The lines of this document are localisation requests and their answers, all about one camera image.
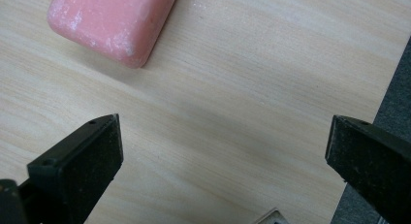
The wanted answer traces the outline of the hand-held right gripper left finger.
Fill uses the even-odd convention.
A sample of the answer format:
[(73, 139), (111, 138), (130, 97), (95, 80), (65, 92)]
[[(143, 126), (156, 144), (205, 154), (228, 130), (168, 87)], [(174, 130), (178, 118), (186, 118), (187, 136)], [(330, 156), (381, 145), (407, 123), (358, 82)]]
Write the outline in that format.
[(27, 165), (32, 224), (83, 224), (123, 162), (119, 116), (92, 119)]

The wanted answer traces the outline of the pink soap bar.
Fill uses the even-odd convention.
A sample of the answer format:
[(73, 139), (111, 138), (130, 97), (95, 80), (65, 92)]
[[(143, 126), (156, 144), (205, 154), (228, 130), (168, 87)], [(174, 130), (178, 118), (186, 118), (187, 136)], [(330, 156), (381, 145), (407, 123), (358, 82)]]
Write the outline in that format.
[(147, 61), (175, 0), (52, 0), (57, 34), (130, 68)]

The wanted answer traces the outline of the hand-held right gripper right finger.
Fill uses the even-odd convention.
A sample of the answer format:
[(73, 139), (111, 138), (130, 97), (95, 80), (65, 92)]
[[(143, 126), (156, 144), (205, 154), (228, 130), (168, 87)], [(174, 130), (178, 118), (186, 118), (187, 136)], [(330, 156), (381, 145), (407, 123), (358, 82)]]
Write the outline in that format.
[(411, 224), (411, 143), (336, 115), (325, 159), (390, 224)]

